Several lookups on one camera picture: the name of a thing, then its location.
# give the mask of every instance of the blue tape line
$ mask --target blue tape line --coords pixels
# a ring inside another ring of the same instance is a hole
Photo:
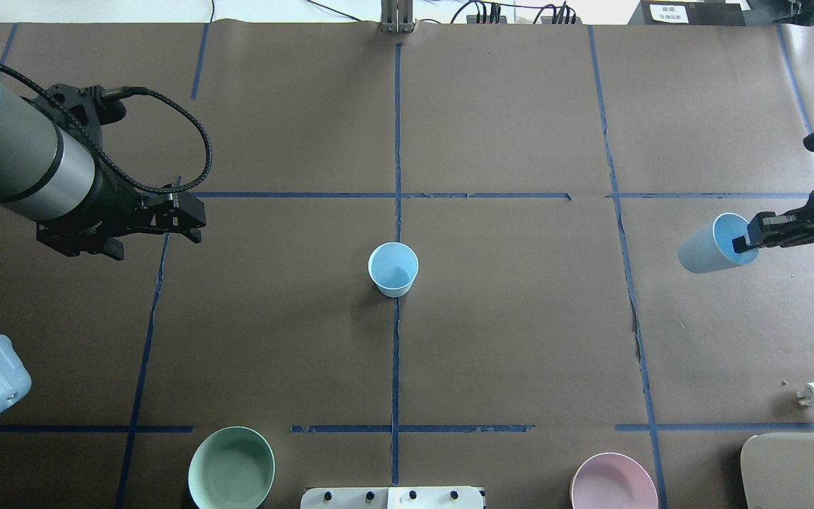
[[[8,33],[8,40],[6,41],[6,47],[2,49],[2,57],[0,58],[0,64],[6,64],[6,60],[8,60],[8,52],[11,51],[11,46],[14,43],[14,35],[17,35],[17,23],[12,23],[12,29]]]
[[[401,43],[394,45],[394,242],[401,241]]]
[[[391,485],[398,486],[401,431],[401,298],[394,299],[394,341],[391,345]]]
[[[149,364],[149,352],[153,345],[153,332],[155,329],[155,309],[159,306],[159,297],[162,294],[162,281],[165,279],[165,253],[168,251],[168,238],[162,241],[162,254],[159,257],[159,270],[155,275],[155,290],[153,292],[153,305],[149,310],[149,322],[146,325],[146,342],[143,345],[143,355],[140,360],[140,373],[136,378],[136,393],[134,395],[134,406],[130,414],[130,425],[127,426],[127,442],[125,445],[124,461],[122,462],[122,477],[119,480],[119,489],[115,496],[116,509],[122,508],[124,504],[125,489],[127,488],[127,474],[130,472],[131,454],[134,450],[134,435],[136,434],[136,423],[140,418],[140,402],[143,400],[143,384],[146,381],[146,365]]]
[[[355,424],[330,426],[291,426],[291,433],[390,433],[391,426],[386,424]]]
[[[808,193],[619,193],[621,199],[808,199]]]
[[[200,90],[200,72],[203,71],[203,57],[206,55],[206,39],[209,38],[209,23],[203,24],[203,35],[200,37],[200,55],[196,59],[196,72],[194,74],[194,87],[190,91],[190,99],[196,100],[197,91]]]
[[[128,426],[0,425],[0,433],[127,433]],[[138,433],[193,433],[193,426],[138,426]]]
[[[646,399],[646,416],[649,419],[649,437],[652,441],[652,458],[655,463],[656,484],[659,489],[659,502],[662,509],[668,509],[668,494],[665,490],[665,474],[661,467],[661,452],[659,450],[659,432],[655,425],[655,410],[652,406],[652,390],[649,386],[649,367],[646,365],[646,349],[642,341],[642,331],[639,328],[639,310],[636,303],[636,292],[633,288],[633,273],[630,270],[630,252],[627,251],[627,234],[624,232],[623,212],[620,209],[620,191],[618,179],[614,168],[614,157],[611,155],[611,145],[608,142],[608,116],[605,113],[605,97],[601,87],[601,72],[598,70],[598,55],[595,48],[595,32],[592,25],[586,27],[589,31],[589,48],[592,54],[592,74],[595,78],[595,93],[598,97],[598,113],[601,117],[601,133],[605,144],[605,158],[608,161],[608,176],[611,180],[611,197],[614,201],[614,213],[618,224],[620,236],[620,251],[624,260],[624,277],[627,279],[627,295],[633,307],[633,316],[636,319],[636,342],[639,349],[639,374],[642,377],[642,392]]]
[[[401,193],[405,199],[565,199],[568,193]]]
[[[300,193],[204,191],[192,193],[200,199],[393,199],[394,193]]]
[[[525,433],[534,424],[399,424],[399,433]],[[291,426],[291,433],[390,433],[386,424]]]
[[[814,422],[735,422],[703,424],[659,424],[661,432],[671,431],[814,431]],[[619,432],[646,432],[646,424],[619,424],[614,426]]]
[[[781,54],[784,57],[784,68],[787,71],[787,78],[791,82],[791,90],[794,91],[794,97],[797,100],[797,108],[800,110],[803,126],[806,127],[806,134],[810,134],[814,129],[812,129],[812,124],[808,121],[806,104],[802,100],[800,85],[797,84],[797,77],[794,74],[794,66],[791,64],[791,54],[789,54],[787,49],[787,42],[784,41],[784,29],[781,25],[775,25],[775,28],[778,31],[778,43],[781,45]]]

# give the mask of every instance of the white floor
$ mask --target white floor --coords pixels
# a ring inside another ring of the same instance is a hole
[[[317,0],[363,20],[380,18],[379,0]],[[504,4],[532,4],[537,0],[501,0]],[[463,0],[414,0],[417,19],[448,23]],[[571,0],[569,4],[588,25],[626,25],[639,0]],[[739,3],[728,0],[728,3]],[[468,7],[464,13],[475,13]],[[210,0],[0,0],[0,23],[201,23],[209,21]],[[536,9],[508,8],[508,23],[530,23]],[[216,0],[216,19],[248,22],[322,23],[347,18],[313,6],[306,0]]]

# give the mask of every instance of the black box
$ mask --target black box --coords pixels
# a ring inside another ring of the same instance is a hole
[[[652,2],[641,0],[627,25],[746,26],[740,4]]]

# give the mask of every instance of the pink bowl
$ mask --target pink bowl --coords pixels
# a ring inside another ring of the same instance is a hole
[[[584,461],[571,482],[574,509],[658,509],[649,472],[630,457],[602,453]]]

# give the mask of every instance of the plastic cup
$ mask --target plastic cup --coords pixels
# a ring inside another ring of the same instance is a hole
[[[752,264],[758,249],[734,252],[733,239],[746,235],[749,221],[736,213],[722,213],[703,226],[678,248],[678,259],[685,269],[694,274],[721,271],[740,265]]]
[[[601,453],[584,461],[571,482],[574,509],[658,509],[649,472],[627,455]]]
[[[190,496],[200,509],[256,509],[275,479],[269,442],[250,428],[233,426],[209,435],[187,471]]]
[[[400,297],[410,290],[420,261],[413,249],[400,242],[386,242],[369,255],[369,277],[388,297]]]

